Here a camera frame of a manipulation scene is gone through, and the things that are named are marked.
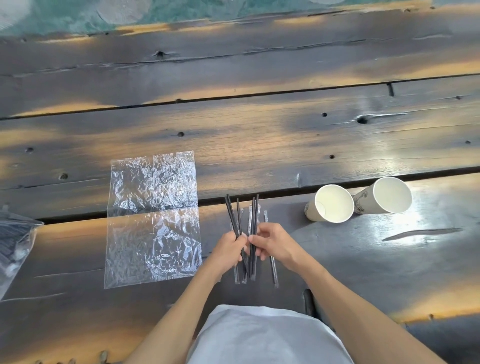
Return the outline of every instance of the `forearm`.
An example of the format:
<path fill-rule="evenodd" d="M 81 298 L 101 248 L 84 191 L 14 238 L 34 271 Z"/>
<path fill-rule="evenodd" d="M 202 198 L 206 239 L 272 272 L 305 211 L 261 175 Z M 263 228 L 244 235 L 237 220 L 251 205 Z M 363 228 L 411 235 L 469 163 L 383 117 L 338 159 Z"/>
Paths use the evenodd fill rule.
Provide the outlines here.
<path fill-rule="evenodd" d="M 305 257 L 298 273 L 356 364 L 444 363 L 380 310 L 333 278 L 311 256 Z"/>
<path fill-rule="evenodd" d="M 180 364 L 185 361 L 200 314 L 218 274 L 207 262 L 125 364 Z"/>

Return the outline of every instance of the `paper cup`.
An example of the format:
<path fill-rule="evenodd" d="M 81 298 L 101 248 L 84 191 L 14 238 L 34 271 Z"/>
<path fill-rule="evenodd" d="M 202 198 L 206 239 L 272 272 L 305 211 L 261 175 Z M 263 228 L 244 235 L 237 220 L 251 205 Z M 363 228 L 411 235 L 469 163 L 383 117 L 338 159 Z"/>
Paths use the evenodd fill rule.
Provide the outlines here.
<path fill-rule="evenodd" d="M 353 196 L 357 214 L 402 214 L 412 204 L 412 192 L 405 182 L 383 177 Z"/>
<path fill-rule="evenodd" d="M 353 214 L 353 199 L 336 184 L 323 186 L 315 198 L 305 205 L 305 216 L 311 221 L 344 222 Z"/>

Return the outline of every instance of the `teal background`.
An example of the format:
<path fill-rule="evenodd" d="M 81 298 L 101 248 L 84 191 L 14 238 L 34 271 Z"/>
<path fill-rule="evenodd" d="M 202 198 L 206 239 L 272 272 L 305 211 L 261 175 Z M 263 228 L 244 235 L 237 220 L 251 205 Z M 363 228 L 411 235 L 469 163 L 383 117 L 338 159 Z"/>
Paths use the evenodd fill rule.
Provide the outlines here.
<path fill-rule="evenodd" d="M 98 8 L 103 1 L 104 14 Z M 381 2 L 375 0 L 0 0 L 0 36 L 29 34 L 85 34 L 112 30 L 118 25 L 171 23 L 207 18 L 231 20 L 253 14 L 321 10 L 330 6 Z M 119 13 L 142 5 L 136 19 L 111 21 Z"/>

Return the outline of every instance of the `dark wood surface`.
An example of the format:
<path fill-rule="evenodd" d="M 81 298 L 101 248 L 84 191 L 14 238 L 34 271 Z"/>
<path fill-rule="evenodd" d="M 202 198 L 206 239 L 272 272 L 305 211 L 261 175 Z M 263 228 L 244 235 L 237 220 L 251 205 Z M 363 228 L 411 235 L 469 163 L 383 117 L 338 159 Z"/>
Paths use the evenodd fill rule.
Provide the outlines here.
<path fill-rule="evenodd" d="M 416 328 L 418 322 L 449 319 L 437 341 L 425 334 L 428 329 L 412 333 L 450 363 L 463 363 L 462 353 L 478 340 L 458 348 L 457 340 L 445 338 L 457 334 L 455 322 L 461 325 L 462 316 L 480 313 L 479 183 L 480 173 L 408 182 L 413 205 L 405 214 L 355 216 L 343 224 L 309 222 L 303 215 L 308 194 L 262 200 L 261 209 L 396 322 Z M 200 223 L 208 254 L 228 229 L 225 206 L 201 207 Z M 122 360 L 188 284 L 178 279 L 104 290 L 105 243 L 106 219 L 39 229 L 34 249 L 0 302 L 2 363 L 65 363 L 72 357 L 96 363 L 102 350 L 109 350 L 110 362 Z M 248 285 L 235 286 L 228 272 L 210 295 L 200 324 L 220 303 L 304 312 L 304 282 L 278 265 L 278 290 L 267 263 L 259 268 L 259 281 Z M 478 338 L 476 323 L 469 321 L 464 334 Z"/>
<path fill-rule="evenodd" d="M 0 205 L 106 211 L 111 159 L 183 150 L 200 200 L 477 167 L 479 77 L 1 121 Z"/>
<path fill-rule="evenodd" d="M 480 73 L 479 20 L 471 4 L 4 40 L 0 118 Z"/>

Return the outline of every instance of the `clear plastic bag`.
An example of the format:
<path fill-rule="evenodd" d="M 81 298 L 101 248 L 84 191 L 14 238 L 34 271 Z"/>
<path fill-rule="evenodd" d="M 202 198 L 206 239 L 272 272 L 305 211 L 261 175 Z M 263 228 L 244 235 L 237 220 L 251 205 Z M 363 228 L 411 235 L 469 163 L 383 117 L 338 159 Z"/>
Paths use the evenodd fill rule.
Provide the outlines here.
<path fill-rule="evenodd" d="M 193 151 L 111 162 L 104 288 L 188 277 L 202 264 Z"/>
<path fill-rule="evenodd" d="M 33 248 L 43 222 L 0 211 L 0 301 Z"/>

